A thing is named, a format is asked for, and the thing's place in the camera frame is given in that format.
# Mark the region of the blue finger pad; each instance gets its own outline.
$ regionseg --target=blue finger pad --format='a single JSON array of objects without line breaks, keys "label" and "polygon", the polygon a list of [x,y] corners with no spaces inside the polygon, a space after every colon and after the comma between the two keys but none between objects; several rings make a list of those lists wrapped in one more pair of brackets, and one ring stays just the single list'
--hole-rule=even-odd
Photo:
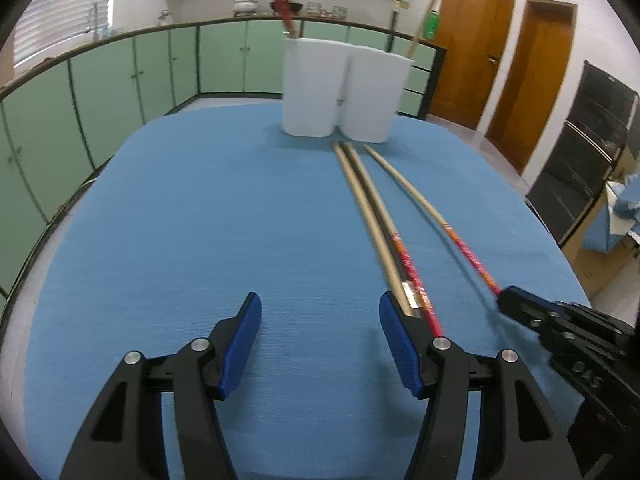
[{"label": "blue finger pad", "polygon": [[420,396],[423,388],[420,378],[420,359],[386,294],[380,298],[380,325],[400,374],[402,386],[408,388],[414,397]]},{"label": "blue finger pad", "polygon": [[242,372],[254,344],[255,335],[258,333],[261,319],[262,303],[256,294],[240,320],[223,358],[222,377],[220,377],[218,385],[222,399],[226,399],[240,384]]}]

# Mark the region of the cooking pot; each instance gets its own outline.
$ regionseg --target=cooking pot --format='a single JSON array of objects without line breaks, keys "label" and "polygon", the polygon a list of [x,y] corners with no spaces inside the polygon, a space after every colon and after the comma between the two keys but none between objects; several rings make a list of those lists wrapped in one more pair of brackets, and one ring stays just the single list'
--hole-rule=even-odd
[{"label": "cooking pot", "polygon": [[234,12],[256,12],[258,10],[258,0],[236,0],[234,2]]}]

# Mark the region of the green cabinet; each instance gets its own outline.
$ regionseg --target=green cabinet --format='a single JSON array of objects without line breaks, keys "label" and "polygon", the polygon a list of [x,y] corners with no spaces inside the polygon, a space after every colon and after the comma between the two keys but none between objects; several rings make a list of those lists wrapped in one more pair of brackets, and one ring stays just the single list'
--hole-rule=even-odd
[{"label": "green cabinet", "polygon": [[6,127],[24,176],[52,219],[92,173],[69,86],[67,63],[31,79],[3,101]]},{"label": "green cabinet", "polygon": [[315,40],[342,41],[344,43],[347,41],[348,31],[349,27],[347,25],[339,25],[338,23],[305,22],[303,37]]},{"label": "green cabinet", "polygon": [[421,70],[420,68],[416,68],[415,66],[411,68],[411,72],[409,72],[409,77],[406,80],[405,88],[408,90],[413,90],[414,92],[418,92],[420,94],[424,94],[427,90],[427,84],[429,83],[429,77],[431,72],[427,72],[426,70]]},{"label": "green cabinet", "polygon": [[[411,41],[406,40],[405,38],[395,38],[391,52],[404,56],[406,51],[409,49],[409,45],[411,45]],[[435,57],[436,49],[432,46],[419,43],[414,55],[414,66],[419,66],[425,70],[431,70]]]},{"label": "green cabinet", "polygon": [[[391,52],[404,56],[409,49],[411,41],[405,38],[394,38]],[[417,115],[420,110],[420,104],[427,91],[427,85],[431,78],[431,69],[436,57],[436,49],[418,44],[414,55],[414,66],[409,72],[409,77],[404,85],[404,93],[400,100],[399,112],[409,115]]]},{"label": "green cabinet", "polygon": [[377,30],[350,27],[348,42],[352,45],[370,46],[371,48],[376,48],[378,50],[386,50],[388,37],[388,34]]},{"label": "green cabinet", "polygon": [[280,20],[248,22],[245,92],[282,93],[285,41]]},{"label": "green cabinet", "polygon": [[417,116],[420,111],[420,104],[422,103],[422,94],[411,92],[410,90],[402,91],[400,97],[400,105],[398,111],[403,114]]},{"label": "green cabinet", "polygon": [[169,31],[140,34],[133,38],[140,102],[145,123],[174,107],[169,66]]},{"label": "green cabinet", "polygon": [[169,52],[174,85],[174,106],[177,106],[198,93],[196,28],[183,27],[169,30]]},{"label": "green cabinet", "polygon": [[242,92],[247,22],[200,27],[200,91]]},{"label": "green cabinet", "polygon": [[0,105],[0,285],[9,292],[46,223],[20,176]]},{"label": "green cabinet", "polygon": [[78,113],[96,166],[142,124],[133,40],[114,41],[71,59]]}]

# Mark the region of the blue tablecloth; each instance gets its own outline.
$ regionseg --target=blue tablecloth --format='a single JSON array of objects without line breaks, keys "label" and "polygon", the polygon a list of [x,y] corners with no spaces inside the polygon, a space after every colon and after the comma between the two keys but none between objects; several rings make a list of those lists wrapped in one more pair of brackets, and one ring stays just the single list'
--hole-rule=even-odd
[{"label": "blue tablecloth", "polygon": [[[280,130],[280,104],[210,108],[134,134],[88,191],[34,315],[25,378],[31,457],[57,478],[86,412],[122,356],[177,351],[262,298],[240,388],[218,403],[242,480],[400,479],[425,402],[405,390],[378,320],[386,283],[330,139]],[[447,130],[398,117],[388,158],[467,241],[502,286],[587,299],[521,199]],[[516,349],[567,427],[581,401],[532,333],[441,230],[364,158],[447,335],[467,351]],[[164,402],[172,478],[181,465]],[[473,466],[470,398],[459,478]]]}]

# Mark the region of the window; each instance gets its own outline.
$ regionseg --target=window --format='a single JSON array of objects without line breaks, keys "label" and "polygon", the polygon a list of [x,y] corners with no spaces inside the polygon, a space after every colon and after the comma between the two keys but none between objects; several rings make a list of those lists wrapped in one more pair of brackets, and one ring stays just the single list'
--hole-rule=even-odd
[{"label": "window", "polygon": [[33,0],[15,26],[14,64],[85,32],[94,2],[98,26],[107,24],[109,0]]}]

